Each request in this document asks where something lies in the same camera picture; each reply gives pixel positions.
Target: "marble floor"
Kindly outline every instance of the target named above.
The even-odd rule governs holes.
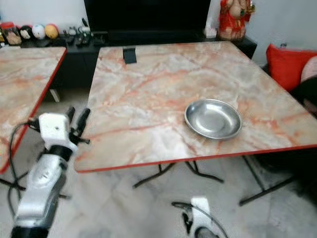
[[[60,103],[47,99],[38,113],[62,113],[69,105],[80,110],[85,107],[87,97],[85,90],[65,91]],[[40,136],[28,131],[14,158],[19,174],[30,168],[42,148]],[[62,193],[72,198],[59,200],[49,237],[185,238],[188,236],[182,211],[170,204],[172,201],[190,202],[195,196],[208,200],[211,215],[222,223],[230,238],[317,237],[316,206],[308,198],[297,196],[299,185],[296,182],[239,207],[241,198],[260,191],[244,160],[233,157],[199,161],[198,164],[202,172],[223,178],[225,183],[198,177],[180,163],[158,179],[133,189],[132,185],[138,180],[156,173],[157,166],[78,174],[70,161]],[[266,186],[288,176],[261,169],[258,172]],[[10,177],[9,171],[1,175],[4,179]],[[13,225],[6,200],[7,189],[0,184],[1,238],[9,237]]]

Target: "red table edge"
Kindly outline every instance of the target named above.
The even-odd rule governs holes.
[[[103,168],[103,169],[91,169],[91,170],[77,170],[77,169],[75,169],[75,170],[78,173],[84,174],[84,173],[91,173],[91,172],[102,172],[102,171],[127,169],[127,168],[150,166],[150,165],[171,164],[171,163],[196,161],[196,160],[220,159],[220,158],[223,158],[223,157],[234,157],[234,156],[242,156],[242,155],[255,155],[255,154],[263,154],[263,153],[270,153],[270,152],[281,152],[281,151],[309,149],[309,148],[317,148],[317,144],[304,145],[304,146],[295,146],[295,147],[286,147],[286,148],[278,148],[278,149],[267,149],[267,150],[259,150],[259,151],[250,151],[250,152],[239,152],[239,153],[231,153],[231,154],[229,153],[229,154],[223,154],[223,155],[201,156],[201,157],[193,157],[193,158],[188,158],[188,159],[166,160],[166,161],[142,163],[142,164],[135,164],[135,165],[123,165],[123,166],[109,167],[109,168]]]
[[[45,88],[43,89],[38,101],[36,102],[35,107],[31,111],[31,113],[28,116],[28,118],[32,118],[35,115],[35,113],[36,113],[37,109],[39,108],[41,102],[43,101],[43,99],[44,99],[44,97],[45,97],[45,95],[46,95],[46,93],[47,93],[47,91],[48,91],[48,89],[49,89],[49,87],[50,87],[50,85],[51,85],[51,83],[52,83],[52,81],[53,81],[53,79],[54,79],[54,77],[55,77],[60,65],[61,65],[61,63],[63,62],[66,53],[67,53],[67,48],[65,48],[65,51],[64,51],[63,55],[60,57],[57,65],[56,65],[55,70],[53,71],[52,75],[50,76],[50,79],[49,79],[48,83],[46,84]],[[16,151],[17,151],[17,149],[18,149],[18,147],[19,147],[19,145],[20,145],[20,143],[22,141],[22,138],[23,138],[24,134],[26,133],[27,128],[28,128],[27,126],[23,127],[23,129],[22,129],[22,131],[21,131],[21,133],[20,133],[20,135],[19,135],[19,137],[18,137],[18,139],[16,141],[16,144],[13,146],[12,158],[14,157],[14,155],[15,155],[15,153],[16,153]],[[9,168],[9,165],[10,165],[10,161],[8,159],[6,161],[6,163],[5,163],[5,165],[1,168],[0,174],[3,174]]]

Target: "white ball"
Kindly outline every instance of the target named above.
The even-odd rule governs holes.
[[[32,27],[32,32],[33,32],[33,35],[39,40],[42,40],[45,38],[45,29],[44,29],[44,26],[42,25],[34,25]]]

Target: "television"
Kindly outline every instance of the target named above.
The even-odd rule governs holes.
[[[85,0],[93,33],[203,31],[211,0]]]

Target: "marble table top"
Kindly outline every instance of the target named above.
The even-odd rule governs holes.
[[[89,95],[92,110],[78,172],[317,147],[317,120],[230,42],[102,48]],[[243,119],[234,138],[192,131],[186,106],[223,100]]]
[[[13,128],[32,117],[41,103],[66,49],[0,49],[0,173],[8,168],[8,144]],[[15,136],[15,151],[26,127]]]

